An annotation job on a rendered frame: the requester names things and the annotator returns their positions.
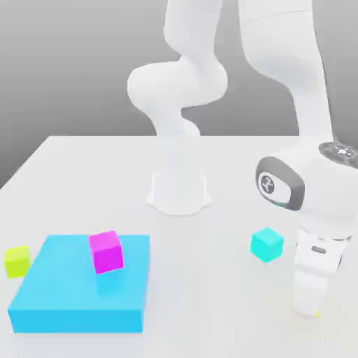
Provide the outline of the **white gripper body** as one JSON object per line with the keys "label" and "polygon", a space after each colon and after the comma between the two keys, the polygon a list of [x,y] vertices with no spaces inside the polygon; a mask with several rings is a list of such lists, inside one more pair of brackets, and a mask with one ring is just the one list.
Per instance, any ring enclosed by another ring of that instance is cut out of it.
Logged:
{"label": "white gripper body", "polygon": [[294,271],[293,307],[305,316],[315,316],[328,289],[328,278],[299,269]]}

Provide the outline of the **small cyan cube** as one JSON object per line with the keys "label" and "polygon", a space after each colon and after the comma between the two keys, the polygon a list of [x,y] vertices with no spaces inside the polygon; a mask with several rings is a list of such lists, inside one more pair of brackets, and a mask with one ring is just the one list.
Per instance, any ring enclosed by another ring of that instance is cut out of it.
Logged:
{"label": "small cyan cube", "polygon": [[263,228],[253,233],[250,243],[251,253],[265,263],[272,262],[282,254],[284,238],[271,228]]}

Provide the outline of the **small magenta cube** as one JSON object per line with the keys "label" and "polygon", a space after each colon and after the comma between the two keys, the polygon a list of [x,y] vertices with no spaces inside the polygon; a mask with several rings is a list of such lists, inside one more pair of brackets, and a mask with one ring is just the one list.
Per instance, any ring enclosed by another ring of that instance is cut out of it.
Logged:
{"label": "small magenta cube", "polygon": [[96,274],[124,268],[122,244],[115,231],[90,235],[88,241]]}

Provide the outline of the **small lime cube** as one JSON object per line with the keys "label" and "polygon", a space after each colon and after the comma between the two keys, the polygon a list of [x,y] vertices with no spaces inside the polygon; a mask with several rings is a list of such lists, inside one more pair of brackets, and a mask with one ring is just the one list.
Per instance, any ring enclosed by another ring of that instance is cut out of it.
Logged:
{"label": "small lime cube", "polygon": [[23,245],[7,249],[4,264],[8,278],[25,276],[31,266],[29,246]]}

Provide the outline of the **large blue box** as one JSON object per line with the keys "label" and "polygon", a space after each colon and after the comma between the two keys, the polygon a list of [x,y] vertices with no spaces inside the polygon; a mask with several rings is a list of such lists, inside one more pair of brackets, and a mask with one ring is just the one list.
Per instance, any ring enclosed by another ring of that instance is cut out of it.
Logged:
{"label": "large blue box", "polygon": [[124,267],[94,271],[85,235],[50,235],[8,307],[15,333],[141,333],[150,237],[123,235]]}

